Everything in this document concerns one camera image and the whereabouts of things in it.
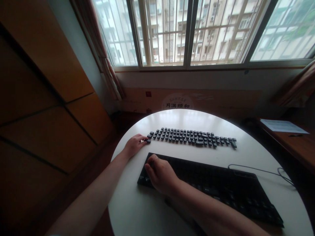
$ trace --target cable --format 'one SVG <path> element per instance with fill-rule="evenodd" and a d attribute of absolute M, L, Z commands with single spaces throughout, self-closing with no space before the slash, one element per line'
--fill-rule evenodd
<path fill-rule="evenodd" d="M 230 169 L 230 166 L 241 166 L 241 167 L 251 168 L 251 169 L 255 169 L 255 170 L 260 170 L 260 169 L 257 169 L 257 168 L 248 167 L 248 166 L 242 166 L 242 165 L 236 165 L 236 164 L 229 164 L 229 166 L 228 166 L 227 168 Z M 283 168 L 279 167 L 279 168 L 277 169 L 277 171 L 278 171 L 279 174 L 276 174 L 276 173 L 273 173 L 273 172 L 269 172 L 269 171 L 266 171 L 266 170 L 260 170 L 260 171 L 263 171 L 263 172 L 267 172 L 267 173 L 270 173 L 270 174 L 274 174 L 274 175 L 280 176 L 280 177 L 283 178 L 285 181 L 287 181 L 289 184 L 291 184 L 293 187 L 295 187 L 294 184 L 293 184 L 293 182 L 292 182 L 292 180 L 288 179 L 287 177 L 284 177 L 284 176 L 280 173 L 279 169 L 283 169 Z"/>

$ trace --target window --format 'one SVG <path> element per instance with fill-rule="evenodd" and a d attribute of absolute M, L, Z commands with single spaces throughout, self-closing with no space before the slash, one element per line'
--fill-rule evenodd
<path fill-rule="evenodd" d="M 156 13 L 157 13 L 157 12 L 156 12 L 156 9 L 157 9 L 156 4 L 150 2 L 150 14 L 151 14 L 151 15 L 156 15 Z"/>
<path fill-rule="evenodd" d="M 114 67 L 228 68 L 315 55 L 314 0 L 199 0 L 197 5 L 145 0 L 141 10 L 139 0 L 92 1 Z M 269 5 L 273 12 L 267 17 Z"/>
<path fill-rule="evenodd" d="M 188 0 L 179 0 L 179 9 L 180 10 L 187 10 L 188 9 Z"/>
<path fill-rule="evenodd" d="M 158 55 L 158 48 L 153 48 L 153 55 Z"/>
<path fill-rule="evenodd" d="M 279 0 L 251 61 L 306 58 L 315 44 L 315 2 Z"/>

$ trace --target black keyboard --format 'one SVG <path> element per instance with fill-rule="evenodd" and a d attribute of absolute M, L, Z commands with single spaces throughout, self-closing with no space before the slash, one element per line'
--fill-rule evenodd
<path fill-rule="evenodd" d="M 232 148 L 237 148 L 236 146 L 236 138 L 227 138 L 227 137 L 219 137 L 215 136 L 214 133 L 210 132 L 202 132 L 196 130 L 182 130 L 182 129 L 174 129 L 174 128 L 161 128 L 157 129 L 156 132 L 151 131 L 147 135 L 148 144 L 151 143 L 151 139 L 157 139 L 160 141 L 168 141 L 172 143 L 180 143 L 189 145 L 195 145 L 199 147 L 213 147 L 216 148 L 218 146 L 229 146 Z"/>
<path fill-rule="evenodd" d="M 148 153 L 145 163 L 152 154 Z M 269 201 L 255 174 L 156 155 L 160 159 L 167 160 L 178 178 L 194 188 L 225 203 L 248 218 L 284 227 L 283 220 Z M 154 188 L 144 166 L 138 184 Z"/>

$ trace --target white table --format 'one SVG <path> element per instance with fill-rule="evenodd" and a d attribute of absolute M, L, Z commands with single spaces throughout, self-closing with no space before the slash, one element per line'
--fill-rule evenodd
<path fill-rule="evenodd" d="M 161 127 L 213 132 L 236 138 L 237 149 L 218 146 L 197 148 L 186 144 L 153 140 L 127 164 L 108 205 L 114 234 L 120 235 L 195 235 L 195 232 L 164 203 L 154 189 L 138 186 L 137 181 L 149 152 L 206 163 L 219 167 L 239 164 L 277 173 L 281 167 L 274 157 L 249 134 L 232 123 L 204 112 L 186 109 L 160 111 L 133 125 L 122 137 L 112 160 L 135 134 L 147 136 Z M 305 206 L 297 190 L 281 177 L 262 171 L 233 167 L 257 175 L 269 200 L 284 221 L 283 235 L 313 235 Z"/>

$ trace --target hand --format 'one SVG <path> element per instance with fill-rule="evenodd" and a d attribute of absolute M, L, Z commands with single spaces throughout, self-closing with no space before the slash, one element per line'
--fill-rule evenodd
<path fill-rule="evenodd" d="M 171 196 L 176 187 L 180 185 L 180 179 L 176 176 L 168 161 L 159 159 L 157 155 L 150 156 L 144 167 L 151 183 L 160 193 Z"/>
<path fill-rule="evenodd" d="M 136 134 L 135 136 L 131 137 L 124 149 L 122 150 L 122 153 L 126 155 L 128 159 L 133 157 L 143 146 L 147 144 L 147 142 L 141 142 L 141 140 L 148 139 L 145 136 L 142 136 L 141 134 Z"/>

